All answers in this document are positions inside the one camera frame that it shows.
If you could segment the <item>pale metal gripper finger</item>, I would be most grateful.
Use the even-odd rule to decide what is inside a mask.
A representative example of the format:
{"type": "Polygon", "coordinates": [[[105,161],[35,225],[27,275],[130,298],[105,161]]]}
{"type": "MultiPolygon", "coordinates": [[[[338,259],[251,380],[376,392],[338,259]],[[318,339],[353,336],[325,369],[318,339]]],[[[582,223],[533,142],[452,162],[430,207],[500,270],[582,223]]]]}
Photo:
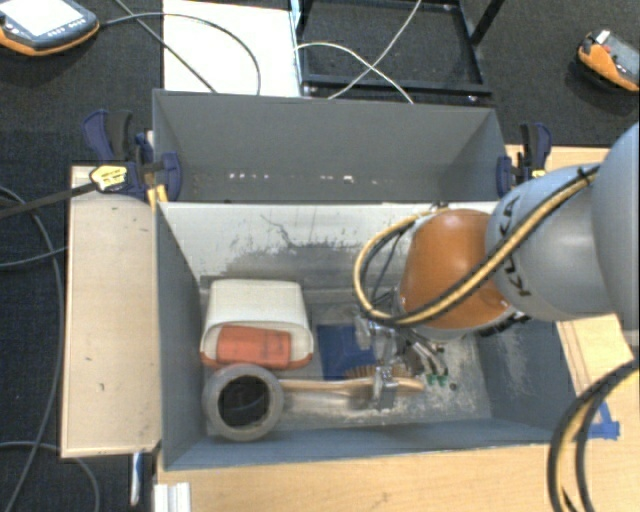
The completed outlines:
{"type": "Polygon", "coordinates": [[[372,400],[376,409],[392,409],[398,383],[388,367],[376,367],[373,377],[372,400]]]}

